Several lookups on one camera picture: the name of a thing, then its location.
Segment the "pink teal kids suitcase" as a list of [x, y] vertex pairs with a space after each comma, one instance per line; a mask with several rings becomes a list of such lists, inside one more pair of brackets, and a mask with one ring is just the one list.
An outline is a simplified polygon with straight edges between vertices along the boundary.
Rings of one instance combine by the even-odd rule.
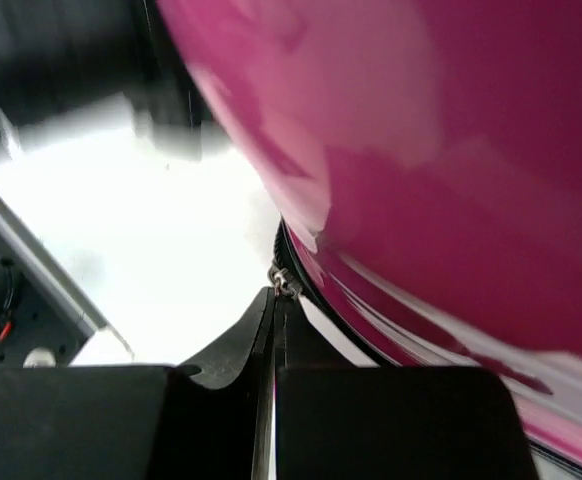
[[376, 361], [473, 365], [582, 472], [582, 1], [161, 1]]

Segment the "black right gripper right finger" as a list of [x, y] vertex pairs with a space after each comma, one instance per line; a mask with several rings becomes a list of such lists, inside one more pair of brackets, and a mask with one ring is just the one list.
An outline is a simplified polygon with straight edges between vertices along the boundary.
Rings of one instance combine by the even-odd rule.
[[503, 382], [475, 367], [357, 367], [297, 301], [274, 313], [279, 479], [535, 479]]

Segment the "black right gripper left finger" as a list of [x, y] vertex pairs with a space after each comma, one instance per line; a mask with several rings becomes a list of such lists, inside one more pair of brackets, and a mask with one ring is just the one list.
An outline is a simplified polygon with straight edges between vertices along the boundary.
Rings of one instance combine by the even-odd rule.
[[249, 479], [274, 293], [188, 362], [0, 368], [0, 479]]

